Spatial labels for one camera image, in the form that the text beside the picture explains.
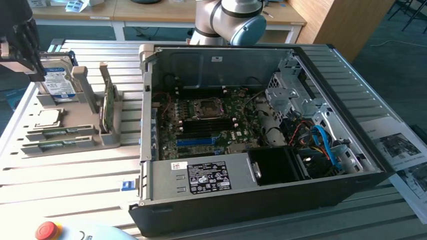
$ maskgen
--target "slotted aluminum table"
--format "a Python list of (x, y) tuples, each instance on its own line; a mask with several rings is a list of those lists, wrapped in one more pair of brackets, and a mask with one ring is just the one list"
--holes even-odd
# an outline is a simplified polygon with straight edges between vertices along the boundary
[[(0, 138), (2, 216), (26, 212), (30, 215), (52, 218), (57, 222), (82, 219), (114, 226), (136, 238), (145, 239), (126, 210), (120, 208), (126, 206), (126, 202), (137, 199), (136, 191), (120, 192), (120, 187), (121, 181), (133, 180), (140, 172), (142, 78), (137, 54), (142, 43), (66, 40), (62, 44), (50, 46), (49, 50), (53, 52), (74, 51), (78, 65), (88, 68), (88, 81), (94, 92), (104, 90), (98, 62), (108, 62), (112, 82), (117, 85), (117, 89), (124, 91), (121, 146), (97, 152), (37, 159), (13, 158), (10, 154), (16, 151), (25, 119), (33, 111), (33, 104), (37, 103), (36, 88), (29, 84)], [(396, 117), (332, 48), (325, 45), (304, 45), (303, 49), (359, 121), (387, 115)], [(156, 239), (185, 237), (221, 240), (421, 239), (427, 238), (427, 226), (421, 225), (396, 189), (385, 181), (375, 188), (353, 194), (335, 207)]]

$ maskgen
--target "red button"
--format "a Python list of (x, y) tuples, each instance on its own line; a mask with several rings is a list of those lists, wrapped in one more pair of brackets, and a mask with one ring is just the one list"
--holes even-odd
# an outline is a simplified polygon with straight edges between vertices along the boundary
[(38, 240), (49, 240), (54, 237), (54, 234), (58, 231), (58, 226), (53, 222), (46, 221), (40, 226), (34, 232), (34, 238)]

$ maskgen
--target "motherboard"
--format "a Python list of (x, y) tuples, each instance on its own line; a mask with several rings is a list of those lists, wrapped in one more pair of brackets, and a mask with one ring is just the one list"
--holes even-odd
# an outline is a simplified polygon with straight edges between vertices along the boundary
[(153, 93), (158, 160), (236, 154), (262, 144), (246, 88), (180, 89)]

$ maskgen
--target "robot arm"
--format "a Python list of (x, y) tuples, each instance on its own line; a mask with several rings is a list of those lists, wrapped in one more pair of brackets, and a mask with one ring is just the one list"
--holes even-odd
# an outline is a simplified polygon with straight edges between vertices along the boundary
[(190, 45), (249, 46), (260, 40), (267, 21), (260, 0), (196, 0)]
[(44, 81), (38, 34), (26, 0), (0, 0), (0, 65)]

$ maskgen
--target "gray carpet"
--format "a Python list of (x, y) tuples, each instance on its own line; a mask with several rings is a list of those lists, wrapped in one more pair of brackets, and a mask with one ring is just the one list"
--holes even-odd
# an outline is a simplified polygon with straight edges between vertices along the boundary
[[(391, 21), (385, 15), (352, 65), (360, 75), (385, 99), (396, 113), (408, 124), (417, 124), (427, 131), (427, 47), (400, 43), (388, 43), (371, 47), (387, 40), (397, 40), (427, 45), (427, 34), (421, 34), (425, 21), (415, 20), (404, 32), (401, 28), (409, 19), (399, 12)], [(53, 38), (73, 40), (114, 40), (114, 32), (106, 26), (46, 26), (40, 25), (40, 45), (45, 51)], [(126, 40), (184, 41), (188, 38), (185, 28), (156, 27), (140, 30), (144, 37), (136, 36), (133, 28), (124, 29)], [(28, 85), (21, 74), (10, 73), (0, 67), (0, 133), (12, 116), (12, 110), (4, 102), (5, 89), (18, 89)]]

